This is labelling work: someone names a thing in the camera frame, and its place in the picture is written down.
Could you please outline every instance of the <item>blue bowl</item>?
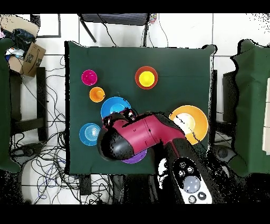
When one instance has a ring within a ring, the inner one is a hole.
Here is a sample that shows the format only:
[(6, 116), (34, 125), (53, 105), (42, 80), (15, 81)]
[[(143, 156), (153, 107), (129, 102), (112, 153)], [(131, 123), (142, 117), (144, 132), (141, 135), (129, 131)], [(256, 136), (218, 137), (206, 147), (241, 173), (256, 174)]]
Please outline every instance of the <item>blue bowl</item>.
[(101, 107), (101, 117), (107, 117), (113, 112), (120, 112), (126, 107), (131, 108), (130, 104), (122, 97), (111, 97), (107, 99)]
[(82, 126), (79, 137), (84, 145), (94, 146), (97, 144), (100, 127), (94, 123), (87, 123)]

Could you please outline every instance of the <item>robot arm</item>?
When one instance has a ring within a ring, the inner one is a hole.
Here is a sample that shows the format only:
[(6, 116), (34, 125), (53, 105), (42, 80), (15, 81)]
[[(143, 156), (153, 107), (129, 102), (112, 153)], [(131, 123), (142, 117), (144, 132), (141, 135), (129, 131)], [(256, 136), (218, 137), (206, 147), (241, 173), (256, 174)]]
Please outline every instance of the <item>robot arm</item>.
[(113, 113), (103, 120), (98, 136), (99, 152), (107, 160), (126, 160), (157, 144), (163, 145), (177, 203), (223, 202), (184, 132), (163, 113), (134, 116), (130, 109)]

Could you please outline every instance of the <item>tiled floor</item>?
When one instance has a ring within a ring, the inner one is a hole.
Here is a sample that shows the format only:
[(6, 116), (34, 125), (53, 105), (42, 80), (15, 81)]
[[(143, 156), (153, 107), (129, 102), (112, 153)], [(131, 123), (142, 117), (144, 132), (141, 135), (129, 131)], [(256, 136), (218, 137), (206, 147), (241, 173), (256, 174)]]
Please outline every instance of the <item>tiled floor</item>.
[[(29, 20), (29, 15), (21, 15)], [(106, 29), (102, 24), (88, 23), (87, 26), (95, 36), (97, 42), (93, 43), (87, 32), (79, 22), (76, 14), (61, 14), (61, 37), (60, 38), (37, 38), (36, 43), (46, 49), (46, 55), (43, 58), (42, 67), (46, 67), (46, 76), (59, 75), (64, 76), (64, 69), (61, 64), (64, 64), (64, 41), (75, 41), (83, 46), (113, 46)], [(218, 88), (217, 88), (217, 111), (223, 112), (223, 97), (222, 97), (222, 76), (226, 72), (235, 70), (235, 65), (229, 58), (237, 53), (237, 44), (241, 39), (253, 39), (260, 45), (267, 45), (270, 42), (269, 21), (266, 21), (261, 15), (252, 14), (160, 14), (160, 23), (168, 37), (168, 45), (181, 48), (201, 48), (206, 44), (215, 44), (218, 48), (214, 57), (214, 69), (218, 70)], [(108, 24), (108, 30), (118, 46), (136, 46), (141, 45), (142, 26), (114, 25)], [(57, 35), (58, 22), (57, 15), (41, 15), (41, 28), (38, 35)], [(159, 48), (167, 46), (166, 37), (160, 27), (159, 20), (149, 27), (150, 38), (152, 44)], [(152, 46), (149, 37), (147, 38), (147, 46)], [(36, 81), (35, 78), (24, 77), (24, 82), (29, 90), (36, 96)], [(47, 79), (47, 85), (57, 93), (57, 109), (65, 114), (65, 78), (51, 76)], [(56, 95), (51, 89), (48, 92), (55, 99)], [(47, 107), (50, 113), (54, 116), (53, 99), (48, 95)], [(29, 91), (22, 85), (22, 116), (23, 119), (31, 119), (36, 117), (36, 100)], [(54, 119), (48, 114), (48, 126), (52, 124)], [(217, 114), (217, 119), (222, 120), (222, 114)], [(58, 131), (64, 130), (63, 123), (57, 123)], [(56, 132), (56, 126), (53, 124), (49, 127), (49, 134)], [(21, 141), (22, 144), (37, 142), (37, 131), (29, 131), (25, 133), (25, 138)], [(55, 145), (56, 137), (50, 140), (50, 144)], [(46, 165), (44, 160), (40, 160), (43, 165)], [(33, 161), (32, 165), (35, 170), (42, 174), (41, 168), (37, 161)], [(28, 162), (23, 172), (23, 195), (26, 199), (31, 199), (33, 202), (38, 197), (37, 181), (41, 175), (36, 173), (31, 167), (31, 162)], [(46, 199), (40, 199), (37, 204), (50, 204), (53, 198), (59, 191), (58, 186), (47, 188), (45, 195)], [(71, 190), (63, 189), (55, 198), (53, 204), (79, 203), (72, 195)]]

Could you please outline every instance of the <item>chair wheel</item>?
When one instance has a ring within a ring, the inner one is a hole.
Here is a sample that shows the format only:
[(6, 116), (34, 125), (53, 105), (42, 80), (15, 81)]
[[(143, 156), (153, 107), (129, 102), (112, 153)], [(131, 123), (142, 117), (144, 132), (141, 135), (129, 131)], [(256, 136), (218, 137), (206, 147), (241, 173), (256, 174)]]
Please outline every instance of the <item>chair wheel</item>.
[(218, 151), (217, 151), (217, 154), (220, 158), (226, 158), (229, 154), (228, 152), (228, 149), (226, 148), (220, 148)]
[(32, 201), (31, 200), (29, 200), (29, 199), (26, 199), (26, 200), (24, 200), (24, 202), (23, 202), (24, 204), (32, 204)]

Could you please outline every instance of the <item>orange bowl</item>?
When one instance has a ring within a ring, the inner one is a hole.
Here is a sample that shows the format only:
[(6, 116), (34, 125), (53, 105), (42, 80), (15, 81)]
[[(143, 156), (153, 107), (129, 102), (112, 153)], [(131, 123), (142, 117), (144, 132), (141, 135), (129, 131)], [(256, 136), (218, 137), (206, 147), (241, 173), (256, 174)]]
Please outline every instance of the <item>orange bowl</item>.
[(158, 82), (158, 74), (154, 68), (143, 66), (136, 72), (135, 82), (142, 89), (152, 89)]
[(93, 102), (101, 102), (105, 98), (105, 92), (100, 87), (94, 87), (90, 90), (89, 96)]
[(207, 134), (208, 120), (198, 107), (191, 105), (178, 107), (169, 118), (185, 132), (187, 140), (192, 145), (202, 141)]

